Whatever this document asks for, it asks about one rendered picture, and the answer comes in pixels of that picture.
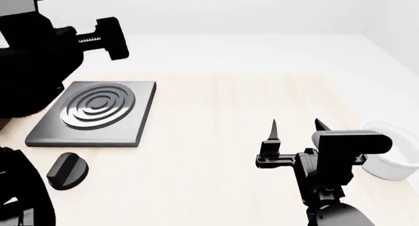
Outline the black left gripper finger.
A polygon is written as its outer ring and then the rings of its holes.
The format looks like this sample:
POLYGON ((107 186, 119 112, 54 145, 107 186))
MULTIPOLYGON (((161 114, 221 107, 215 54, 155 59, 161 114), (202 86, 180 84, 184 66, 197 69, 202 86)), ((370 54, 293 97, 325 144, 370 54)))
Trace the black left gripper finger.
POLYGON ((97 19, 96 22, 96 31, 110 58, 121 60, 129 57, 129 50, 118 19, 108 17, 97 19))

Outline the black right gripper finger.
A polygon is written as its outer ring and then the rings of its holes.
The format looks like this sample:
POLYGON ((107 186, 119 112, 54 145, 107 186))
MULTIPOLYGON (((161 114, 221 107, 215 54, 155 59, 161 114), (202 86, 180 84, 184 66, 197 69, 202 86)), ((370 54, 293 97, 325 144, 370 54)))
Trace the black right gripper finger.
POLYGON ((277 159, 280 156, 281 140, 278 137, 278 127, 273 119, 272 127, 267 140, 263 141, 260 148, 260 159, 277 159))
POLYGON ((314 123, 315 123, 316 131, 331 131, 331 129, 327 125, 325 125, 325 123, 320 121, 318 118, 315 119, 314 123))

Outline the dark grey ringed stove plate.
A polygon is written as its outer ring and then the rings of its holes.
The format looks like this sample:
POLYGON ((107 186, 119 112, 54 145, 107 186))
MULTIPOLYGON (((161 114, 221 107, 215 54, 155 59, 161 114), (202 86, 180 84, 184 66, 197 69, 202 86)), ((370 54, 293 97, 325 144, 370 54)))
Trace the dark grey ringed stove plate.
POLYGON ((27 135, 28 147, 137 147, 157 84, 75 81, 27 135))

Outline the white round container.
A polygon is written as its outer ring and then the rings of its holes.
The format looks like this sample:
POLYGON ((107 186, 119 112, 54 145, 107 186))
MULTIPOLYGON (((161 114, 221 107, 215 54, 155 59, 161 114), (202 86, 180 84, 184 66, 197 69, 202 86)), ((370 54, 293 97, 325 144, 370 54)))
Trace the white round container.
POLYGON ((384 180, 401 181, 419 170, 419 135, 384 121, 363 123, 361 129, 383 133, 393 141, 387 153, 367 155, 362 165, 366 172, 384 180))

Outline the black round stove knob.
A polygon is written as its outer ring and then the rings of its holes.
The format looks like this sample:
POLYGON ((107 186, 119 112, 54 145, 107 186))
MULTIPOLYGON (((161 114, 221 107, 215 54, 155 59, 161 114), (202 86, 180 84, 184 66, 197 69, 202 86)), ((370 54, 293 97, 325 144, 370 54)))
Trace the black round stove knob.
POLYGON ((64 191, 78 186, 88 171, 87 162, 76 153, 63 153, 56 159, 46 178, 53 189, 64 191))

